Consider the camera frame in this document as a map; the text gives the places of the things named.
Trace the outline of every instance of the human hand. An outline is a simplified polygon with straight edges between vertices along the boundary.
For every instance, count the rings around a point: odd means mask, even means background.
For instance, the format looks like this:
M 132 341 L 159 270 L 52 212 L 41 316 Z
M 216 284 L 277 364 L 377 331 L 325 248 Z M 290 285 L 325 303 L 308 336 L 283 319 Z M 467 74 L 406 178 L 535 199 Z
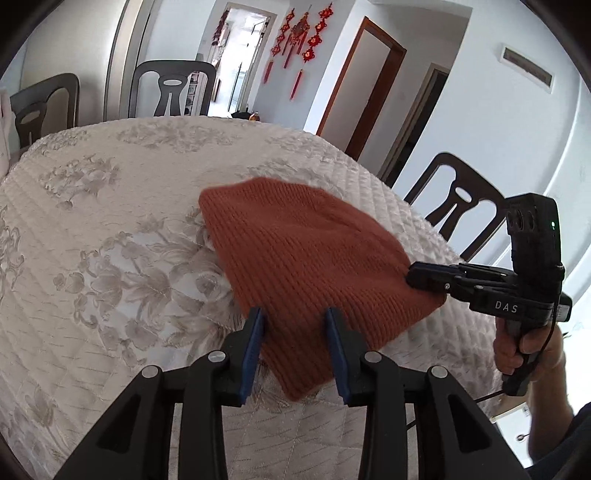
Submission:
M 519 351 L 521 353 L 539 352 L 548 338 L 550 328 L 551 324 L 549 323 L 544 328 L 532 330 L 524 335 L 519 343 Z M 492 347 L 495 352 L 496 367 L 501 373 L 512 375 L 515 369 L 523 364 L 523 357 L 517 351 L 516 340 L 507 333 L 505 320 L 498 317 L 496 319 L 496 338 Z M 537 367 L 531 374 L 531 381 L 538 381 L 547 371 L 556 368 L 563 358 L 562 333 L 560 328 L 556 326 L 546 349 L 540 356 Z

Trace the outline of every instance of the air vent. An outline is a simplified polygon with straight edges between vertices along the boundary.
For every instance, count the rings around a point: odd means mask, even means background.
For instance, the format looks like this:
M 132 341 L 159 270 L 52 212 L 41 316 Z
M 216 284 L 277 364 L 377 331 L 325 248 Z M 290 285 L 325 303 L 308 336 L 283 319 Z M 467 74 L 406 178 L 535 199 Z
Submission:
M 539 65 L 536 65 L 530 59 L 525 58 L 522 54 L 517 53 L 515 50 L 507 46 L 503 47 L 501 62 L 525 74 L 548 92 L 552 91 L 554 75 Z

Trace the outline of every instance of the knit hat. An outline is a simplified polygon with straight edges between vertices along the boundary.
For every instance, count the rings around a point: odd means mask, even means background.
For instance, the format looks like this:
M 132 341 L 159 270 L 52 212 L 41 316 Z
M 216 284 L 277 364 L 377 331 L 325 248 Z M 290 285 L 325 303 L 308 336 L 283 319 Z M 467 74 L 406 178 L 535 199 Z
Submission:
M 199 205 L 242 314 L 267 315 L 262 357 L 291 400 L 332 377 L 329 307 L 379 349 L 446 299 L 409 287 L 400 242 L 323 190 L 257 178 L 206 189 Z

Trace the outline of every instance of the beige floral tablecloth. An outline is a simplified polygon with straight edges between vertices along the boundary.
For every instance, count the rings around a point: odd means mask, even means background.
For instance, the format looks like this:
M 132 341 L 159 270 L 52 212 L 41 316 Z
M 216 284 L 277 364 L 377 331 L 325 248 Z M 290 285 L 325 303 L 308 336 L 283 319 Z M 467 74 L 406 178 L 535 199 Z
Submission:
M 0 433 L 34 478 L 57 472 L 144 365 L 185 366 L 241 328 L 197 200 L 206 186 L 254 176 L 355 205 L 412 261 L 460 260 L 376 177 L 314 135 L 182 116 L 39 140 L 0 186 Z M 489 317 L 449 300 L 384 352 L 406 367 L 445 365 L 480 396 L 499 386 L 493 337 Z M 260 365 L 248 404 L 224 414 L 232 479 L 357 476 L 365 413 L 342 406 L 334 384 L 291 403 Z M 176 451 L 173 438 L 172 471 Z

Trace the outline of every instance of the doorway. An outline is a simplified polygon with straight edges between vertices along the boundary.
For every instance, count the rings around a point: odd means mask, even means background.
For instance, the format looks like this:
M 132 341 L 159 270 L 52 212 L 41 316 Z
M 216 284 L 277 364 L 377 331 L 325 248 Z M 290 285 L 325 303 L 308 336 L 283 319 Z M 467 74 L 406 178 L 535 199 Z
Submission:
M 358 160 L 405 55 L 404 47 L 365 17 L 316 134 Z
M 400 176 L 418 139 L 421 137 L 439 96 L 445 86 L 449 69 L 431 64 L 378 177 L 390 188 Z
M 210 51 L 209 61 L 215 66 L 217 76 L 209 116 L 230 117 L 243 107 L 260 61 L 271 15 L 246 7 L 228 7 L 224 13 L 217 45 Z

